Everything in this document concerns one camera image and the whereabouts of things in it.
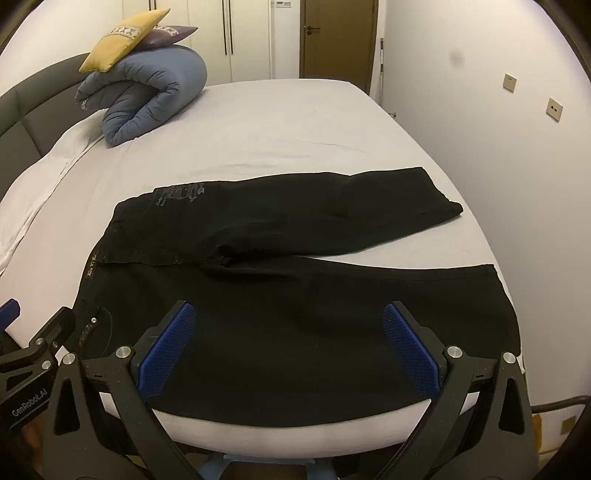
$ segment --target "blue gripper pad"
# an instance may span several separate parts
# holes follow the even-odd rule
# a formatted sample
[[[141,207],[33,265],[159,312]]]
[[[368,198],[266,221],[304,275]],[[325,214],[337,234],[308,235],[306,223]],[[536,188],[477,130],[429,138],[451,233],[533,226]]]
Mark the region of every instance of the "blue gripper pad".
[[[14,299],[0,307],[0,333],[6,330],[21,314],[21,306]]]
[[[404,316],[390,303],[382,314],[384,332],[421,395],[437,398],[439,368]]]
[[[185,303],[139,366],[137,387],[142,400],[160,393],[195,328],[195,309]]]

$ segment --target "wall switch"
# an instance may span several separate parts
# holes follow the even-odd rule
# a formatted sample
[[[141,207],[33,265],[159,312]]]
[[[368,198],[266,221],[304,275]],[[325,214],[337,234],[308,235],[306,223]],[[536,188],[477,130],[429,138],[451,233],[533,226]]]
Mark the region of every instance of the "wall switch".
[[[511,93],[515,91],[515,84],[517,83],[517,79],[512,77],[508,73],[505,73],[505,80],[503,81],[503,88],[506,88]]]

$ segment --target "blue comforter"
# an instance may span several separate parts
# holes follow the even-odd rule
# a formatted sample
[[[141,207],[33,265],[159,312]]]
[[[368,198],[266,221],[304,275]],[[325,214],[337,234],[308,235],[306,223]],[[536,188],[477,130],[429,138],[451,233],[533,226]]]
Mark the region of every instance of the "blue comforter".
[[[108,72],[93,72],[80,84],[76,102],[106,108],[102,129],[111,147],[165,123],[205,87],[207,68],[190,48],[174,45],[127,55]]]

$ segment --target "yellow pillow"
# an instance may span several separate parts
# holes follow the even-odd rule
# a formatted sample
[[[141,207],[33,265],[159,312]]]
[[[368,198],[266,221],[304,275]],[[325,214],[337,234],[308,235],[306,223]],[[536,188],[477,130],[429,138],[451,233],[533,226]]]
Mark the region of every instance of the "yellow pillow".
[[[80,67],[81,72],[108,72],[125,57],[170,12],[169,8],[151,10],[126,18],[100,39]]]

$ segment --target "electrical outlet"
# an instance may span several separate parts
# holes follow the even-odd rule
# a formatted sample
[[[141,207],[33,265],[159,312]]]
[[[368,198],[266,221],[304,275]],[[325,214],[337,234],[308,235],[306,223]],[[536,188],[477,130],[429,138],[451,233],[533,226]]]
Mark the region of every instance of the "electrical outlet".
[[[560,116],[562,115],[562,105],[560,105],[553,98],[550,98],[550,100],[548,100],[548,108],[546,109],[546,113],[558,122],[560,120]]]
[[[509,90],[511,93],[515,91],[515,84],[517,83],[517,79],[512,77],[508,73],[505,73],[505,80],[503,80],[503,88]]]

